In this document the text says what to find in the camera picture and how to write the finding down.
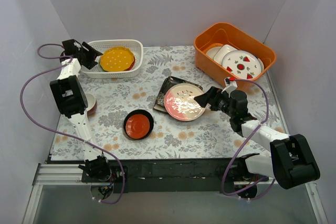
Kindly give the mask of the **yellow polka dot plate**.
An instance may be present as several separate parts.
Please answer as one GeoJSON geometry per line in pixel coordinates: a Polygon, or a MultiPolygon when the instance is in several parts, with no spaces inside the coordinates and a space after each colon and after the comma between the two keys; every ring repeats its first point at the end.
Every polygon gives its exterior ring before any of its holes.
{"type": "Polygon", "coordinates": [[[120,72],[127,69],[133,61],[133,52],[126,47],[113,47],[100,57],[99,64],[106,72],[120,72]]]}

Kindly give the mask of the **pink and cream plate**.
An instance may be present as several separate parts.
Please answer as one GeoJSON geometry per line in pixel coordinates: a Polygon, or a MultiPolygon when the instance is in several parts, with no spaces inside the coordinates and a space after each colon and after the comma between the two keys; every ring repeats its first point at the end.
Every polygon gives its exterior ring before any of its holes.
{"type": "Polygon", "coordinates": [[[179,121],[194,121],[203,115],[202,108],[194,98],[204,92],[199,87],[181,83],[171,87],[164,96],[164,107],[168,114],[179,121]]]}

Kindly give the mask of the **red plate with teal flower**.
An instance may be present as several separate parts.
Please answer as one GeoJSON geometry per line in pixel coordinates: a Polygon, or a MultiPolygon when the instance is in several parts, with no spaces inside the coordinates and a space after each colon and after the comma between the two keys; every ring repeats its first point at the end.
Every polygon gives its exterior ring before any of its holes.
{"type": "Polygon", "coordinates": [[[135,65],[135,56],[133,56],[133,61],[132,61],[131,65],[127,69],[125,69],[124,71],[130,71],[130,70],[132,70],[133,67],[134,67],[134,65],[135,65]]]}

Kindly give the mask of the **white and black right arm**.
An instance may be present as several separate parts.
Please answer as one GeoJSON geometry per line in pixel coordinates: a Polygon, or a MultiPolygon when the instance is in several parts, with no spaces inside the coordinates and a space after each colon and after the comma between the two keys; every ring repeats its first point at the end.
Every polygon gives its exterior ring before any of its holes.
{"type": "Polygon", "coordinates": [[[253,155],[238,166],[238,176],[251,180],[256,174],[274,178],[283,189],[290,189],[320,178],[320,170],[307,139],[301,135],[280,133],[257,120],[248,111],[247,95],[234,90],[227,93],[211,87],[194,100],[212,111],[229,116],[233,131],[252,140],[271,153],[270,158],[253,155]]]}

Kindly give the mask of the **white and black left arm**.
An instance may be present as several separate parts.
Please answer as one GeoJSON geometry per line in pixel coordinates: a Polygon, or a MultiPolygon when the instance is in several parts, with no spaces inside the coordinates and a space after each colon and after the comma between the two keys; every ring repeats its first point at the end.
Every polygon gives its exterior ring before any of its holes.
{"type": "Polygon", "coordinates": [[[111,178],[112,170],[103,151],[95,147],[97,143],[88,120],[88,100],[78,79],[81,67],[93,68],[98,64],[95,59],[102,53],[86,42],[79,43],[74,39],[63,41],[62,47],[62,70],[58,78],[50,82],[50,88],[60,114],[68,119],[76,136],[82,139],[84,164],[79,168],[90,178],[106,182],[111,178]]]}

